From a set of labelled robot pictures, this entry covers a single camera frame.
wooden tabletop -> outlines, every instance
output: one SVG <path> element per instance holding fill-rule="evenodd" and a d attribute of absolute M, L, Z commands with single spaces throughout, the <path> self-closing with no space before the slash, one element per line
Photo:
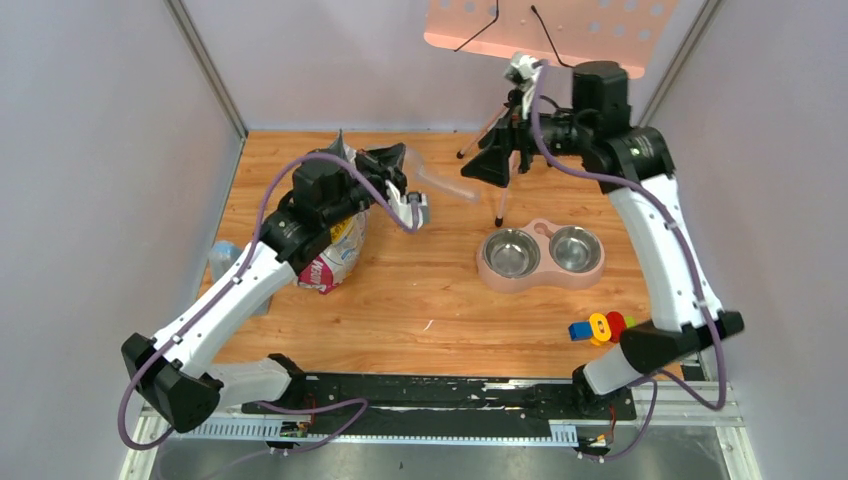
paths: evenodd
<path fill-rule="evenodd" d="M 334 136 L 251 133 L 218 238 L 246 244 L 270 179 Z M 610 310 L 647 319 L 647 289 L 615 210 L 596 183 L 568 177 L 543 161 L 513 181 L 504 226 L 523 227 L 541 217 L 588 228 L 606 249 L 603 279 L 583 291 L 537 287 L 514 295 L 496 293 L 480 281 L 474 255 L 495 229 L 501 190 L 459 176 L 463 161 L 455 154 L 469 138 L 346 133 L 345 141 L 356 148 L 406 143 L 434 172 L 480 188 L 481 201 L 470 204 L 427 191 L 431 223 L 415 235 L 403 233 L 382 209 L 373 208 L 359 262 L 341 286 L 327 295 L 283 288 L 270 313 L 249 319 L 216 361 L 248 362 L 279 352 L 311 371 L 570 377 L 604 351 L 572 342 L 572 322 Z M 272 204 L 290 187 L 284 180 Z"/>

